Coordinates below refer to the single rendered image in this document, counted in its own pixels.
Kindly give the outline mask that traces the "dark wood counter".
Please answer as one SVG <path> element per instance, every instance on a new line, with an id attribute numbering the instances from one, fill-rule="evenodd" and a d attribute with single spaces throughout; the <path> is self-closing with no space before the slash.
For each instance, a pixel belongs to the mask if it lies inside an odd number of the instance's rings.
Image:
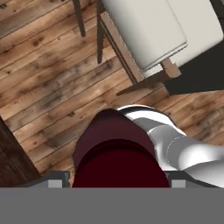
<path id="1" fill-rule="evenodd" d="M 0 187 L 22 186 L 40 174 L 0 116 Z"/>

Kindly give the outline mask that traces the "white cushioned wooden chair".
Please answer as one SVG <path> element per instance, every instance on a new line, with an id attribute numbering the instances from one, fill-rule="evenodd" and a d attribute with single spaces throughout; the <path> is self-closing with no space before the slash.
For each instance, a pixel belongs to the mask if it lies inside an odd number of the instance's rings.
<path id="1" fill-rule="evenodd" d="M 132 82 L 124 95 L 181 75 L 224 39 L 210 0 L 95 0 L 97 61 L 108 39 Z"/>

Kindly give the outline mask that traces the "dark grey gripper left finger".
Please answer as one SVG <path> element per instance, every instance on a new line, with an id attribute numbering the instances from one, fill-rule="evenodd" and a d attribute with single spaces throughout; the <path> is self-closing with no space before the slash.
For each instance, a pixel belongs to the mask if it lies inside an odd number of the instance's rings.
<path id="1" fill-rule="evenodd" d="M 69 171 L 50 171 L 45 176 L 24 184 L 23 187 L 69 188 L 69 179 Z"/>

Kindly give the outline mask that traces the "shiny white rounded object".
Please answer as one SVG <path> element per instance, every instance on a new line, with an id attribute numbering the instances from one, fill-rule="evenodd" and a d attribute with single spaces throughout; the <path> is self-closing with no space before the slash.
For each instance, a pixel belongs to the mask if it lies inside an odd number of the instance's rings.
<path id="1" fill-rule="evenodd" d="M 164 172 L 183 172 L 194 183 L 224 188 L 224 146 L 187 136 L 168 115 L 152 107 L 134 104 L 120 107 L 118 111 L 147 133 Z"/>

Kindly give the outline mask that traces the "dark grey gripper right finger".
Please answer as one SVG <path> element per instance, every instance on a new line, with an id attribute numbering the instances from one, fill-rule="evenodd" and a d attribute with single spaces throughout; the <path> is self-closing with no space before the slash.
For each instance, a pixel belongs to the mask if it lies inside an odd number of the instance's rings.
<path id="1" fill-rule="evenodd" d="M 166 177 L 171 188 L 215 188 L 215 185 L 210 185 L 206 182 L 196 180 L 184 171 L 168 171 L 166 173 Z"/>

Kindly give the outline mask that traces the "dark red wine bottle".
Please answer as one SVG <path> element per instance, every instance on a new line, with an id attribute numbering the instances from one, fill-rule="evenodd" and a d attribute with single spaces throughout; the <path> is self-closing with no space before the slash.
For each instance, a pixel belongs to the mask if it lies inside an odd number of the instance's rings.
<path id="1" fill-rule="evenodd" d="M 146 132 L 115 109 L 97 113 L 73 152 L 74 187 L 169 186 Z"/>

